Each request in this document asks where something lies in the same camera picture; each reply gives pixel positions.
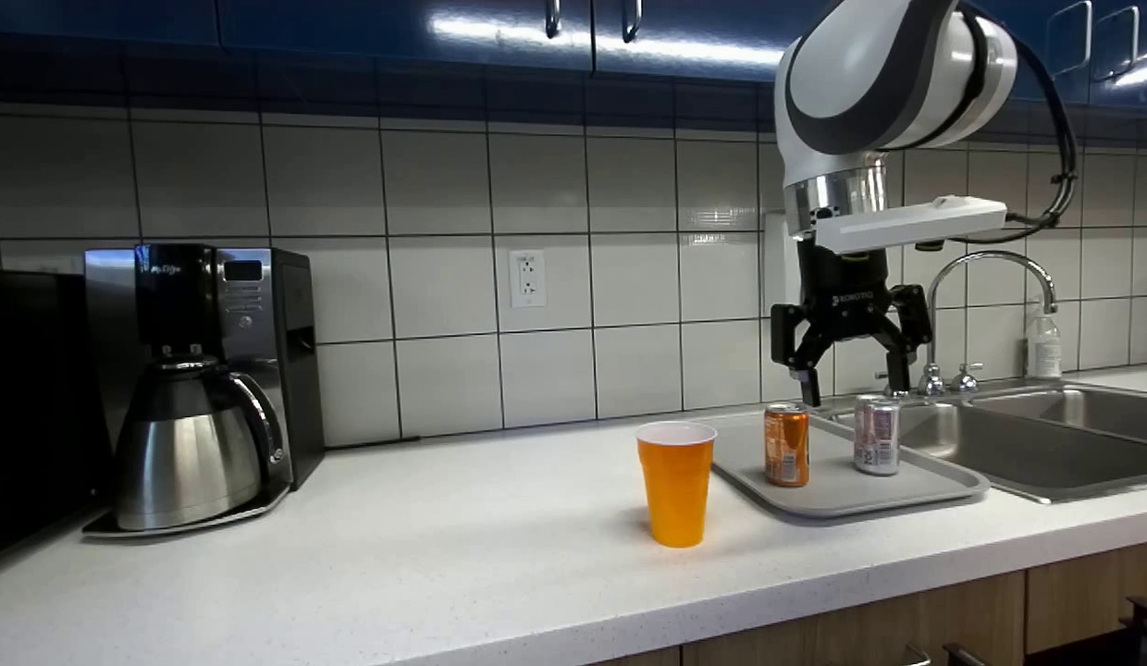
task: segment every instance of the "faucet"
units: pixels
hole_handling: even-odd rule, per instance
[[[1054,298],[1054,280],[1052,276],[1034,263],[1030,256],[1017,256],[1017,252],[1003,252],[1003,250],[982,250],[982,252],[966,252],[959,260],[950,260],[937,280],[932,280],[932,294],[930,294],[930,315],[937,321],[937,298],[941,298],[941,285],[950,269],[966,267],[966,263],[982,263],[982,260],[1003,260],[1003,263],[1017,263],[1025,267],[1041,285],[1043,285],[1043,315],[1054,315],[1057,311],[1057,298]],[[962,363],[959,378],[954,378],[954,393],[970,398],[976,393],[976,378],[970,371],[982,371],[982,363]],[[937,326],[932,326],[932,341],[930,341],[930,367],[925,367],[925,398],[937,398],[937,393],[946,393],[945,378],[941,378],[941,367],[937,367]]]

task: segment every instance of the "white tile wall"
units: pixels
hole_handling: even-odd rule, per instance
[[[1013,145],[906,153],[887,199],[1043,209],[1054,167]],[[1065,371],[1147,363],[1147,153],[1083,167],[1065,231],[1013,250],[1057,285]],[[781,211],[777,145],[752,135],[0,107],[0,267],[77,269],[141,236],[311,256],[331,446],[798,401],[763,321],[798,289]],[[543,256],[542,306],[516,306],[511,252]],[[887,252],[887,269],[930,289],[962,252]],[[1034,303],[1008,263],[954,269],[945,375],[1017,375]],[[882,371],[855,341],[819,378],[855,393]]]

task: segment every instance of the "coffee maker base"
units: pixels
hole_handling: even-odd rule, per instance
[[[217,517],[206,517],[206,523],[190,523],[190,525],[171,525],[171,531],[123,531],[116,510],[103,510],[102,517],[94,517],[81,537],[90,539],[160,539],[160,537],[182,537],[182,533],[206,533],[206,531],[221,531],[221,525],[237,525],[237,523],[251,523],[251,517],[264,517],[269,514],[280,501],[290,496],[290,489],[275,489],[275,494],[264,494],[261,501],[230,510],[230,514],[217,514]]]

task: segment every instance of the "canned drink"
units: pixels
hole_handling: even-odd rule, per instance
[[[861,475],[900,475],[900,421],[902,406],[886,398],[859,398],[855,403],[855,467]]]
[[[811,482],[811,414],[796,403],[770,403],[763,419],[766,482],[805,489]]]

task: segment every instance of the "sink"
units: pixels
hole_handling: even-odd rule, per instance
[[[902,403],[911,453],[985,475],[1038,505],[1112,496],[1147,486],[1147,398],[1023,384],[976,393],[972,403]]]

